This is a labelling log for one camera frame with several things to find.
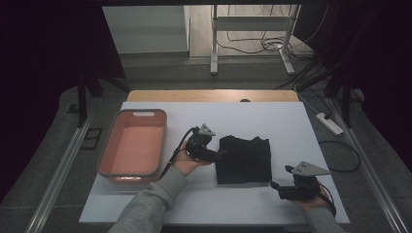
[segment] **white table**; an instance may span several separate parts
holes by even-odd
[[[206,123],[217,135],[208,145],[219,149],[219,139],[233,135],[252,140],[269,139],[273,180],[292,185],[285,165],[300,161],[327,168],[302,103],[165,103],[125,102],[123,109],[162,109],[167,113],[167,137],[163,165],[184,134]],[[281,200],[270,186],[217,185],[214,165],[200,167],[188,176],[189,184],[174,208],[166,213],[165,224],[183,225],[291,225],[306,223],[302,211]],[[332,193],[339,223],[349,223],[331,176],[318,177]],[[80,222],[117,221],[121,211],[145,185],[116,184],[97,175]]]

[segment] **tray rim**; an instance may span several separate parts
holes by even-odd
[[[107,148],[107,143],[109,142],[110,136],[111,136],[112,131],[113,131],[113,127],[115,126],[115,123],[116,123],[116,120],[118,119],[118,116],[123,114],[124,112],[142,112],[142,113],[144,113],[144,112],[159,112],[159,113],[163,113],[164,116],[165,116],[165,121],[164,121],[164,124],[163,124],[163,137],[161,139],[161,147],[160,147],[160,155],[159,155],[160,159],[158,161],[156,169],[154,169],[154,171],[149,173],[149,174],[137,174],[137,173],[133,173],[133,174],[126,174],[126,173],[107,174],[107,173],[103,173],[103,172],[100,171],[100,164],[103,160],[103,156],[104,156],[104,153],[105,153],[106,148]],[[97,168],[96,168],[97,173],[100,176],[105,177],[105,178],[119,178],[119,177],[150,178],[150,177],[152,177],[153,175],[155,175],[159,171],[160,166],[162,164],[162,157],[163,157],[162,155],[163,155],[163,150],[164,150],[164,142],[165,142],[165,138],[166,138],[166,133],[167,133],[167,113],[162,109],[126,109],[126,110],[118,111],[116,113],[115,117],[112,120],[112,125],[110,127],[109,134],[105,139],[104,149],[100,152],[100,156],[99,156],[99,160],[97,162]]]

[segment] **gray sleeve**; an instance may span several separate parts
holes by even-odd
[[[109,232],[160,232],[164,212],[172,208],[176,197],[187,184],[185,175],[170,167],[160,181],[150,183],[148,189],[133,197]]]
[[[309,221],[312,232],[316,233],[345,233],[336,222],[333,214],[326,208],[314,208],[305,212],[305,217]]]

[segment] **black backdrop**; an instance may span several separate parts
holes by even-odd
[[[325,66],[335,64],[352,40],[367,5],[332,5],[318,33],[307,44],[321,52]],[[293,35],[308,40],[317,30],[326,6],[301,9]],[[364,94],[362,104],[369,120],[412,170],[412,7],[408,0],[384,1],[364,31],[350,59],[352,87]]]
[[[100,6],[1,1],[0,32],[1,200],[42,142],[60,94],[91,70],[124,73]]]

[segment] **human hand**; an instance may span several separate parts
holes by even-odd
[[[329,199],[329,196],[327,195],[325,189],[320,185],[321,193],[323,196],[325,196],[327,199]],[[296,206],[298,206],[300,209],[302,209],[304,212],[310,211],[314,208],[318,207],[328,207],[327,202],[322,200],[319,196],[316,196],[315,198],[308,200],[308,201],[298,201],[298,200],[291,200]]]
[[[205,166],[211,164],[211,162],[197,160],[188,155],[188,152],[185,150],[187,141],[182,143],[180,147],[180,152],[176,155],[175,160],[173,161],[172,166],[179,169],[185,176],[188,176],[191,172],[194,171],[199,166]]]

